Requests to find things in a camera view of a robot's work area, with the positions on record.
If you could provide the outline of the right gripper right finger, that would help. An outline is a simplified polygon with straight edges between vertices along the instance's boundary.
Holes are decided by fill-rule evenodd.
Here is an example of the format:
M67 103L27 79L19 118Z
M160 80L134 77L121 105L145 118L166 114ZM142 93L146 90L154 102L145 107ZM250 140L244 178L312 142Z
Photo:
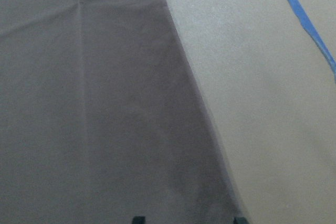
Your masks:
M245 217L234 217L233 224L247 224Z

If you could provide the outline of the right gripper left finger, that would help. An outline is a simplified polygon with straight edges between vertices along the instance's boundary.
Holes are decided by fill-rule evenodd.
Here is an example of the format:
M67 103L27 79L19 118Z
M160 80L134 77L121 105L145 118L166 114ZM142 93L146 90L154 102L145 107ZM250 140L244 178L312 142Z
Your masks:
M132 224L145 224L145 216L134 216Z

